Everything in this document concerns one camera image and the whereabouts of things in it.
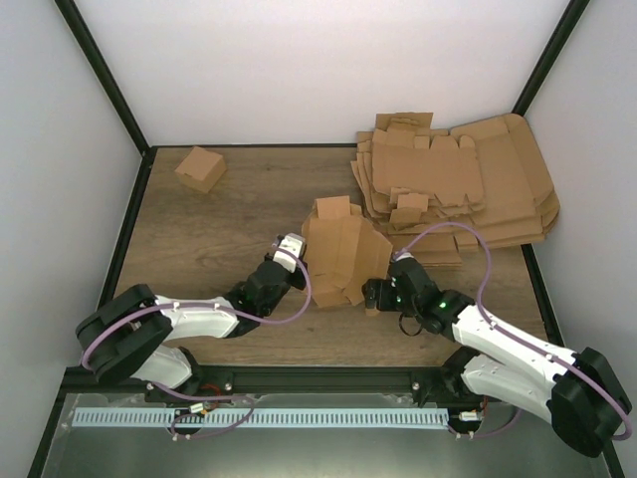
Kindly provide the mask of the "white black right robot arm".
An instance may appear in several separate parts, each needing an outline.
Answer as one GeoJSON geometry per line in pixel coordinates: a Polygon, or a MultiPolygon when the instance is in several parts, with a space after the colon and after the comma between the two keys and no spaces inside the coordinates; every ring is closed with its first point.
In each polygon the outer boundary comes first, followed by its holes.
{"type": "Polygon", "coordinates": [[[445,394],[507,402],[547,422],[571,449],[597,457],[607,443],[626,440],[632,404],[605,355],[540,340],[487,311],[459,291],[440,289],[408,253],[384,279],[362,287],[368,310],[397,312],[459,345],[457,366],[442,376],[445,394]]]}

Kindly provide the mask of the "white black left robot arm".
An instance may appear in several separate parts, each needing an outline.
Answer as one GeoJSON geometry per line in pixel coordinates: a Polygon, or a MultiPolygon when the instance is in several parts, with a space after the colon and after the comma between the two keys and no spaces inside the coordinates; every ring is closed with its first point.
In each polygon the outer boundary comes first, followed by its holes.
{"type": "Polygon", "coordinates": [[[246,280],[208,300],[170,299],[145,284],[132,286],[77,326],[81,366],[100,384],[134,378],[159,383],[180,401],[193,401],[202,393],[204,380],[195,371],[195,359],[186,349],[166,343],[198,337],[235,339],[260,325],[295,321],[310,298],[286,319],[272,320],[270,315],[291,288],[312,288],[303,256],[278,247],[246,280]]]}

